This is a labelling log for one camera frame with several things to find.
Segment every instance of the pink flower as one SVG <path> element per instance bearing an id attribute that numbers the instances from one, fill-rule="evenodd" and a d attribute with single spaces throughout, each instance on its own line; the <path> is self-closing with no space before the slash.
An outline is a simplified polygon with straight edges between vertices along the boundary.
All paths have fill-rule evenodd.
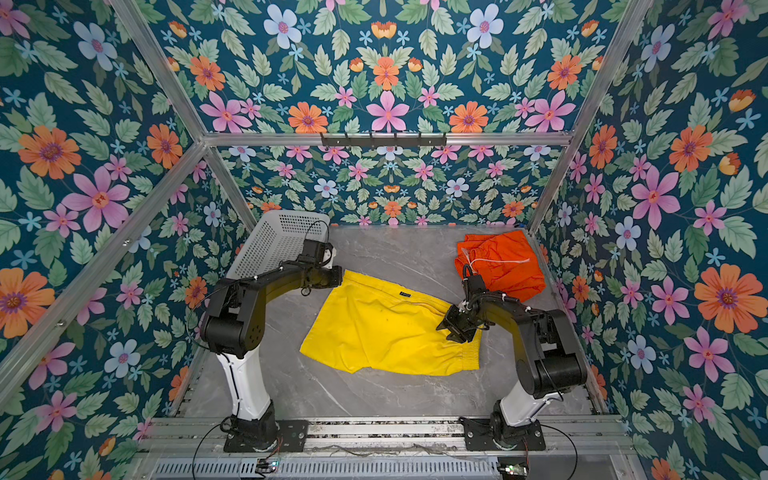
<path id="1" fill-rule="evenodd" d="M 206 115 L 216 117 L 214 120 L 214 130 L 225 131 L 230 129 L 230 132 L 239 134 L 242 130 L 240 127 L 250 127 L 253 123 L 240 113 L 240 102 L 237 100 L 229 100 L 227 105 L 224 105 L 224 100 L 218 94 L 210 92 L 208 94 L 208 100 L 213 106 L 209 104 L 202 104 L 200 109 Z"/>
<path id="2" fill-rule="evenodd" d="M 678 288 L 674 289 L 672 279 L 667 277 L 664 279 L 664 288 L 662 289 L 658 285 L 653 285 L 650 291 L 661 300 L 656 300 L 653 305 L 654 312 L 664 312 L 664 319 L 672 325 L 675 320 L 675 313 L 683 318 L 690 317 L 688 308 L 681 302 L 688 298 L 688 289 Z"/>
<path id="3" fill-rule="evenodd" d="M 504 174 L 505 168 L 506 167 L 504 166 L 504 163 L 502 161 L 498 161 L 495 164 L 492 164 L 489 162 L 486 173 L 490 175 L 491 178 L 500 177 L 501 175 Z"/>
<path id="4" fill-rule="evenodd" d="M 293 178 L 293 175 L 296 175 L 296 171 L 293 169 L 293 165 L 285 165 L 283 162 L 278 163 L 277 173 L 281 177 L 285 177 L 288 180 Z"/>
<path id="5" fill-rule="evenodd" d="M 288 158 L 296 158 L 296 161 L 300 164 L 304 163 L 305 158 L 312 158 L 312 154 L 310 153 L 310 146 L 302 146 L 302 147 L 286 147 L 288 151 L 286 152 L 286 155 Z"/>
<path id="6" fill-rule="evenodd" d="M 576 183 L 579 183 L 581 175 L 587 174 L 587 168 L 584 166 L 585 163 L 587 163 L 587 154 L 576 154 L 576 157 L 568 165 L 571 168 L 571 180 L 576 180 Z"/>
<path id="7" fill-rule="evenodd" d="M 352 108 L 352 102 L 357 101 L 357 97 L 352 94 L 352 88 L 344 90 L 344 87 L 339 87 L 339 93 L 336 94 L 336 100 L 339 101 L 339 106 L 347 106 Z"/>
<path id="8" fill-rule="evenodd" d="M 445 162 L 448 160 L 456 160 L 458 158 L 456 152 L 459 150 L 461 150 L 461 147 L 458 145 L 445 145 L 443 148 L 433 151 L 432 158 L 439 158 L 440 164 L 445 165 Z"/>
<path id="9" fill-rule="evenodd" d="M 432 172 L 432 165 L 427 166 L 424 162 L 422 162 L 421 165 L 414 168 L 413 171 L 416 172 L 415 177 L 420 180 L 426 180 L 429 177 L 434 177 L 435 173 Z"/>
<path id="10" fill-rule="evenodd" d="M 594 202 L 595 205 L 600 203 L 600 195 L 605 193 L 605 185 L 603 183 L 603 174 L 599 174 L 595 177 L 594 174 L 589 175 L 589 184 L 584 186 L 584 191 L 587 193 L 587 203 Z"/>
<path id="11" fill-rule="evenodd" d="M 573 297 L 568 297 L 568 291 L 566 289 L 558 289 L 560 291 L 560 297 L 563 299 L 563 305 L 565 305 L 565 315 L 568 317 L 568 319 L 571 321 L 571 323 L 576 323 L 576 314 L 574 313 L 574 308 L 576 308 L 576 299 Z"/>
<path id="12" fill-rule="evenodd" d="M 594 332 L 591 328 L 589 328 L 589 325 L 584 327 L 584 331 L 581 333 L 581 338 L 584 339 L 587 345 L 590 345 L 592 342 L 594 342 Z"/>
<path id="13" fill-rule="evenodd" d="M 477 161 L 483 161 L 486 157 L 493 157 L 493 145 L 472 145 L 469 152 L 470 157 L 477 157 Z"/>
<path id="14" fill-rule="evenodd" d="M 429 6 L 432 7 L 432 10 L 437 10 L 440 6 L 440 0 L 419 0 L 419 3 L 422 5 L 427 5 L 429 3 Z"/>
<path id="15" fill-rule="evenodd" d="M 715 208 L 714 200 L 710 200 L 707 202 L 706 210 L 703 208 L 694 210 L 694 213 L 699 217 L 694 222 L 694 227 L 704 228 L 704 233 L 709 236 L 712 233 L 712 227 L 718 230 L 725 228 L 725 223 L 720 218 L 725 215 L 726 211 L 727 208 L 725 207 Z"/>
<path id="16" fill-rule="evenodd" d="M 648 157 L 643 155 L 640 158 L 635 157 L 633 160 L 633 166 L 629 169 L 629 173 L 633 174 L 632 180 L 637 181 L 637 179 L 642 178 L 645 180 L 645 171 L 650 168 L 650 162 L 647 161 Z"/>
<path id="17" fill-rule="evenodd" d="M 725 373 L 736 372 L 730 360 L 720 356 L 728 350 L 727 340 L 715 339 L 710 344 L 710 334 L 701 326 L 696 331 L 696 337 L 699 339 L 698 342 L 691 336 L 684 340 L 688 348 L 696 352 L 688 359 L 688 365 L 695 369 L 704 365 L 707 378 L 713 382 L 717 381 L 717 369 Z"/>
<path id="18" fill-rule="evenodd" d="M 539 98 L 536 101 L 535 108 L 539 113 L 538 115 L 531 115 L 531 117 L 525 121 L 525 124 L 529 127 L 538 125 L 536 131 L 549 131 L 549 127 L 552 126 L 552 130 L 559 131 L 565 128 L 565 121 L 560 118 L 562 115 L 570 114 L 575 104 L 565 104 L 565 90 L 560 90 L 552 97 L 552 103 L 550 104 L 543 98 Z"/>
<path id="19" fill-rule="evenodd" d="M 324 151 L 323 160 L 331 161 L 336 165 L 341 164 L 342 158 L 349 158 L 349 152 L 344 151 L 344 147 L 320 147 L 320 151 Z"/>
<path id="20" fill-rule="evenodd" d="M 48 372 L 51 372 L 51 375 L 64 375 L 67 372 L 67 363 L 59 359 L 72 353 L 72 350 L 74 350 L 74 343 L 62 343 L 51 350 L 48 355 L 44 356 L 43 360 L 40 361 L 38 367 L 29 377 L 29 388 L 33 390 L 39 389 L 40 385 L 48 377 Z"/>
<path id="21" fill-rule="evenodd" d="M 584 229 L 587 231 L 587 233 L 590 235 L 595 235 L 597 231 L 600 230 L 600 225 L 598 224 L 599 219 L 600 217 L 596 217 L 594 213 L 589 213 L 589 216 L 585 219 L 587 224 L 584 225 Z"/>
<path id="22" fill-rule="evenodd" d="M 326 8 L 333 12 L 333 8 L 336 7 L 337 3 L 339 5 L 346 5 L 346 0 L 326 0 Z"/>
<path id="23" fill-rule="evenodd" d="M 13 0 L 0 0 L 0 33 L 13 35 L 13 31 L 24 38 L 29 38 L 29 32 L 22 23 L 29 23 L 29 15 L 21 10 L 13 10 Z"/>
<path id="24" fill-rule="evenodd" d="M 130 175 L 134 173 L 133 170 L 125 166 L 126 163 L 127 162 L 125 160 L 125 157 L 117 158 L 114 155 L 110 155 L 109 163 L 104 164 L 104 168 L 112 172 L 112 174 L 110 175 L 110 178 L 112 180 L 117 180 L 119 178 L 121 182 L 125 182 L 126 180 L 128 180 L 128 177 L 126 177 L 126 175 Z"/>
<path id="25" fill-rule="evenodd" d="M 117 203 L 128 198 L 131 190 L 125 185 L 115 185 L 110 188 L 109 171 L 104 167 L 96 169 L 93 183 L 82 174 L 74 174 L 74 184 L 82 190 L 82 194 L 69 194 L 61 203 L 72 210 L 89 209 L 83 217 L 85 231 L 93 232 L 101 227 L 101 218 L 104 218 L 110 227 L 118 228 L 128 218 L 128 210 Z"/>
<path id="26" fill-rule="evenodd" d="M 707 23 L 714 25 L 707 40 L 717 37 L 718 33 L 723 34 L 723 37 L 730 35 L 730 31 L 733 30 L 733 23 L 750 12 L 750 8 L 743 3 L 743 0 L 723 0 L 720 3 L 720 8 L 723 11 L 713 13 L 707 20 Z"/>
<path id="27" fill-rule="evenodd" d="M 406 129 L 406 123 L 400 118 L 408 113 L 410 107 L 406 104 L 395 105 L 395 95 L 391 91 L 385 90 L 381 96 L 382 106 L 368 105 L 366 110 L 374 117 L 379 117 L 371 124 L 371 130 L 380 131 L 386 127 L 387 133 L 392 129 L 403 131 Z"/>
<path id="28" fill-rule="evenodd" d="M 78 413 L 77 407 L 70 406 L 78 398 L 77 393 L 70 393 L 67 398 L 61 390 L 57 390 L 51 397 L 51 405 L 42 405 L 35 409 L 35 414 L 40 418 L 37 433 L 45 430 L 49 425 L 51 430 L 58 432 L 64 425 L 64 419 Z"/>
<path id="29" fill-rule="evenodd" d="M 624 294 L 624 303 L 632 305 L 632 308 L 637 308 L 637 301 L 643 299 L 643 294 L 638 292 L 640 289 L 640 282 L 633 282 L 627 278 L 627 286 L 621 287 L 621 292 Z"/>
<path id="30" fill-rule="evenodd" d="M 367 171 L 368 169 L 358 161 L 354 167 L 349 167 L 349 178 L 354 178 L 357 181 L 360 181 L 361 178 L 368 178 Z"/>
<path id="31" fill-rule="evenodd" d="M 422 88 L 422 96 L 419 97 L 419 101 L 424 103 L 424 108 L 427 108 L 430 105 L 437 105 L 439 98 L 440 94 L 435 91 L 435 87 L 429 87 L 429 90 Z"/>
<path id="32" fill-rule="evenodd" d="M 123 308 L 127 310 L 127 309 L 131 308 L 131 304 L 132 303 L 134 305 L 138 305 L 139 304 L 139 302 L 140 302 L 139 295 L 141 295 L 141 292 L 144 292 L 144 289 L 143 288 L 139 288 L 139 286 L 136 284 L 136 282 L 133 282 L 133 283 L 131 283 L 129 285 L 126 285 L 125 283 L 120 285 L 120 291 L 122 293 L 120 295 L 118 295 L 116 300 L 118 302 L 122 302 L 123 303 Z"/>
<path id="33" fill-rule="evenodd" d="M 183 204 L 184 202 L 186 202 L 186 201 L 187 201 L 187 198 L 184 196 L 184 194 L 185 194 L 185 193 L 186 193 L 186 192 L 187 192 L 189 189 L 190 189 L 190 188 L 189 188 L 187 185 L 185 185 L 185 184 L 181 184 L 181 185 L 179 185 L 179 187 L 176 189 L 176 191 L 175 191 L 175 192 L 173 192 L 173 193 L 171 194 L 171 196 L 170 196 L 170 204 L 171 204 L 171 205 L 175 205 L 175 204 L 176 204 L 176 202 L 180 202 L 180 203 L 182 203 L 182 204 Z"/>
<path id="34" fill-rule="evenodd" d="M 91 300 L 88 302 L 88 305 L 84 306 L 78 313 L 78 323 L 85 325 L 88 319 L 91 318 L 92 313 L 95 313 L 96 315 L 104 313 L 104 304 L 102 302 L 97 302 L 96 300 L 103 299 L 106 294 L 107 289 L 104 287 L 100 286 L 96 289 Z"/>
<path id="35" fill-rule="evenodd" d="M 517 111 L 515 112 L 516 117 L 522 116 L 523 118 L 528 118 L 528 114 L 532 114 L 535 111 L 535 103 L 528 100 L 527 98 L 523 98 L 523 101 L 519 104 L 515 105 L 515 108 Z"/>
<path id="36" fill-rule="evenodd" d="M 179 237 L 190 230 L 188 226 L 190 219 L 184 217 L 183 214 L 171 215 L 170 221 L 173 222 L 173 225 L 170 226 L 171 231 L 176 232 Z"/>
<path id="37" fill-rule="evenodd" d="M 144 420 L 143 422 L 139 422 L 138 425 L 136 425 L 136 433 L 134 434 L 134 441 L 140 442 L 142 439 L 144 439 L 145 436 L 149 435 L 149 431 L 152 426 L 152 418 L 148 418 Z"/>
<path id="38" fill-rule="evenodd" d="M 208 178 L 208 176 L 205 173 L 205 169 L 208 168 L 208 164 L 205 163 L 205 160 L 201 160 L 197 162 L 197 165 L 195 165 L 194 170 L 192 170 L 192 180 L 194 180 L 194 183 L 198 184 L 200 183 L 200 180 L 205 180 Z"/>
<path id="39" fill-rule="evenodd" d="M 659 209 L 664 210 L 668 214 L 677 212 L 680 209 L 677 198 L 674 195 L 664 194 L 675 188 L 678 177 L 679 174 L 673 172 L 664 175 L 664 178 L 659 182 L 659 170 L 656 167 L 649 168 L 645 179 L 647 187 L 644 185 L 634 185 L 632 187 L 632 195 L 638 200 L 642 200 L 635 206 L 632 217 L 638 219 L 648 214 L 648 224 L 656 230 L 659 224 L 661 224 L 661 212 Z"/>
<path id="40" fill-rule="evenodd" d="M 694 418 L 697 422 L 701 423 L 704 419 L 710 422 L 715 421 L 715 415 L 710 411 L 716 405 L 715 401 L 708 396 L 704 396 L 704 392 L 698 383 L 694 385 L 693 391 L 686 386 L 683 387 L 683 393 L 688 397 L 683 400 L 683 406 L 694 411 Z"/>
<path id="41" fill-rule="evenodd" d="M 254 118 L 261 118 L 261 113 L 259 112 L 261 110 L 261 105 L 254 104 L 253 100 L 250 98 L 247 101 L 240 100 L 240 113 L 241 114 L 248 114 L 248 118 L 253 120 Z"/>
<path id="42" fill-rule="evenodd" d="M 78 217 L 78 212 L 67 212 L 67 207 L 62 204 L 56 206 L 56 211 L 48 210 L 43 212 L 45 218 L 50 222 L 45 226 L 49 232 L 58 230 L 62 237 L 69 237 L 69 230 L 80 230 L 80 224 L 74 221 Z"/>

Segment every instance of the yellow shorts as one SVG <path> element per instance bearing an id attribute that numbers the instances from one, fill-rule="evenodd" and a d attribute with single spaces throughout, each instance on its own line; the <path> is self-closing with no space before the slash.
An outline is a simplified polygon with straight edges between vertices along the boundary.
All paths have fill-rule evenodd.
<path id="1" fill-rule="evenodd" d="M 479 330 L 471 343 L 449 342 L 448 330 L 435 330 L 450 306 L 347 270 L 320 310 L 301 353 L 349 373 L 366 367 L 435 376 L 477 370 Z"/>

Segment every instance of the marble surface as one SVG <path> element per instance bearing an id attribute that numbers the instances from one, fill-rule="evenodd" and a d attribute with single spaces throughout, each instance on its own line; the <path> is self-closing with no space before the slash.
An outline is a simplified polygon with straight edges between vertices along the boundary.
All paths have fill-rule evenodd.
<path id="1" fill-rule="evenodd" d="M 467 233 L 503 233 L 477 227 L 376 227 L 331 229 L 338 250 L 334 263 L 345 269 L 399 283 L 450 303 L 463 300 L 455 271 L 456 244 Z M 482 337 L 480 370 L 451 376 L 408 376 L 363 369 L 351 375 L 331 369 L 299 353 L 329 290 L 308 297 L 288 293 L 267 306 L 266 333 L 260 359 L 267 392 L 278 418 L 369 415 L 487 415 L 496 400 L 517 382 L 512 337 L 492 327 Z M 528 304 L 556 307 L 547 288 Z M 230 394 L 223 370 L 211 353 L 190 392 L 185 416 L 224 417 Z M 543 413 L 588 414 L 591 403 L 584 388 L 553 402 Z"/>

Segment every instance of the diagonal metal bar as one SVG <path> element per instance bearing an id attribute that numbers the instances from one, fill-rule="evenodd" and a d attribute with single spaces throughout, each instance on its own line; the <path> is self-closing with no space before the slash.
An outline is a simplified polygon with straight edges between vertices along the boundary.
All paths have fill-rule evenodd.
<path id="1" fill-rule="evenodd" d="M 616 76 L 619 65 L 624 61 L 624 56 L 626 56 L 629 46 L 637 34 L 637 30 L 642 24 L 643 18 L 645 18 L 645 14 L 653 3 L 654 0 L 630 0 L 629 5 L 627 5 L 624 16 L 621 18 L 616 28 L 616 33 L 605 52 L 603 65 L 592 83 L 587 99 L 576 116 L 574 130 L 572 131 L 573 141 L 563 151 L 557 164 L 554 166 L 554 170 L 549 176 L 549 182 L 547 182 L 547 186 L 541 193 L 541 199 L 539 199 L 534 216 L 528 225 L 528 231 L 536 233 L 541 226 L 547 210 L 549 210 L 550 205 L 558 194 L 560 185 L 565 179 L 568 165 L 576 157 L 582 142 L 584 142 L 584 137 L 587 135 L 587 130 L 589 130 L 589 126 L 598 112 L 600 103 L 603 101 L 605 94 L 608 93 L 608 88 Z"/>
<path id="2" fill-rule="evenodd" d="M 205 125 L 176 74 L 170 69 L 167 56 L 141 14 L 138 4 L 135 0 L 111 0 L 111 4 L 192 140 L 199 141 L 207 133 Z"/>
<path id="3" fill-rule="evenodd" d="M 221 190 L 229 199 L 232 208 L 237 212 L 237 216 L 240 217 L 240 221 L 243 222 L 246 230 L 249 232 L 253 231 L 256 228 L 256 219 L 253 218 L 248 203 L 245 201 L 245 197 L 243 197 L 243 192 L 240 191 L 240 187 L 235 183 L 235 179 L 224 163 L 224 159 L 221 157 L 218 149 L 208 147 L 205 160 L 208 162 L 208 166 L 214 175 L 216 175 L 216 179 L 219 180 Z"/>
<path id="4" fill-rule="evenodd" d="M 419 134 L 327 134 L 327 140 L 344 141 L 349 138 L 358 143 L 365 143 L 371 137 L 376 139 L 391 139 L 396 146 L 396 139 L 415 140 Z M 442 138 L 440 134 L 424 134 L 423 139 Z M 568 132 L 518 132 L 510 134 L 446 134 L 447 145 L 554 145 L 564 147 L 571 143 L 572 135 Z M 205 136 L 205 143 L 211 147 L 231 147 L 232 145 L 248 145 L 251 147 L 266 145 L 309 145 L 322 146 L 323 138 L 315 134 L 259 134 L 245 132 L 242 134 L 215 134 Z"/>
<path id="5" fill-rule="evenodd" d="M 204 153 L 202 142 L 195 142 L 187 149 L 178 163 L 3 359 L 0 363 L 0 410 L 31 375 L 40 359 L 58 343 L 61 334 L 88 303 L 96 288 L 118 265 L 131 242 L 141 237 L 141 232 L 160 213 L 171 194 L 190 176 Z"/>

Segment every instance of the floral wall panel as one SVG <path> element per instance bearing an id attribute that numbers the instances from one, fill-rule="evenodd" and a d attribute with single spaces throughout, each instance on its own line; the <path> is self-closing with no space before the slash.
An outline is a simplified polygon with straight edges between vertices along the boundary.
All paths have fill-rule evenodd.
<path id="1" fill-rule="evenodd" d="M 768 3 L 665 2 L 544 229 L 649 477 L 768 475 Z"/>
<path id="2" fill-rule="evenodd" d="M 243 236 L 201 162 L 0 416 L 0 478 L 123 478 L 179 393 L 198 307 Z"/>
<path id="3" fill-rule="evenodd" d="M 110 8 L 89 5 L 0 2 L 0 358 L 189 142 Z"/>
<path id="4" fill-rule="evenodd" d="M 526 224 L 560 151 L 546 145 L 222 149 L 258 217 L 321 211 L 343 224 Z"/>
<path id="5" fill-rule="evenodd" d="M 155 35 L 212 131 L 479 133 L 570 129 L 627 2 L 165 4 Z"/>

